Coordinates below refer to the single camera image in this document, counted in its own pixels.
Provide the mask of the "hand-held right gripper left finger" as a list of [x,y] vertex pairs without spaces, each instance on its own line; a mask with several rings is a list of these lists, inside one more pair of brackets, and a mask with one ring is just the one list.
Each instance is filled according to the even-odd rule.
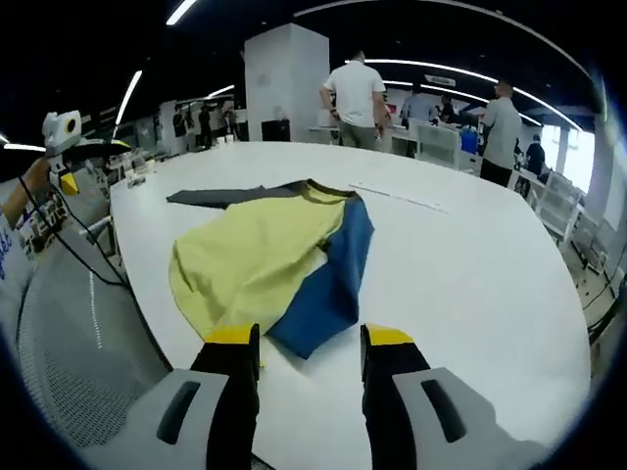
[[259,378],[259,324],[218,327],[190,369],[172,370],[82,457],[92,469],[248,469]]

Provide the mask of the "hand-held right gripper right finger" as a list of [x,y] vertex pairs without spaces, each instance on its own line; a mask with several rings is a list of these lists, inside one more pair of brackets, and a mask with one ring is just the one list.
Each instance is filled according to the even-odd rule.
[[362,413],[375,469],[534,469],[547,454],[497,422],[494,406],[429,365],[405,332],[361,327]]

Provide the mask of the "person's left hand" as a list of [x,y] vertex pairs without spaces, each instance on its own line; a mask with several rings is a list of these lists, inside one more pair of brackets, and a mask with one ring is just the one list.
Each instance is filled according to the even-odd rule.
[[41,157],[33,162],[24,175],[24,183],[29,191],[45,188],[49,182],[50,165],[48,159]]

